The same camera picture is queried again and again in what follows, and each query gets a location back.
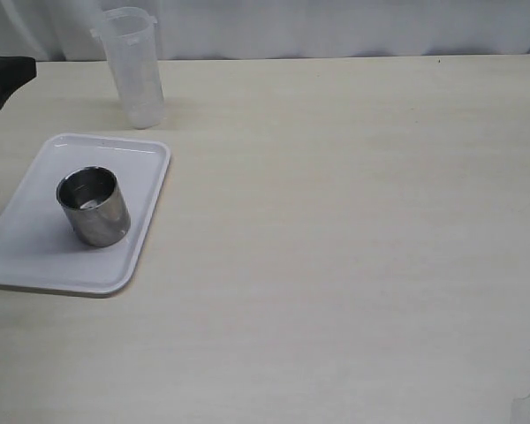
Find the plastic measuring cup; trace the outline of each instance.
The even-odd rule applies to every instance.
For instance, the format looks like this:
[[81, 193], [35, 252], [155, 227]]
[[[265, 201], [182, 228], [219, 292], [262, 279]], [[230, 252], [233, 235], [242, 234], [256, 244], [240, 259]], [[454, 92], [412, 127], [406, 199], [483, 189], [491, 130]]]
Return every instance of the plastic measuring cup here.
[[120, 102], [138, 129], [159, 124], [164, 113], [155, 22], [143, 9], [121, 7], [96, 15], [91, 31], [102, 41]]

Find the light wood tabletop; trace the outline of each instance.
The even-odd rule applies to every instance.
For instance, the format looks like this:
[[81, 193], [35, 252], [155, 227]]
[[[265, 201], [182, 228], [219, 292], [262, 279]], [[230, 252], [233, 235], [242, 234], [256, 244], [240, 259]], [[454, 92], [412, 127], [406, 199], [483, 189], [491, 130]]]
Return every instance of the light wood tabletop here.
[[135, 276], [0, 291], [0, 424], [503, 424], [530, 390], [530, 56], [105, 63], [0, 111], [0, 213], [57, 133], [173, 152]]

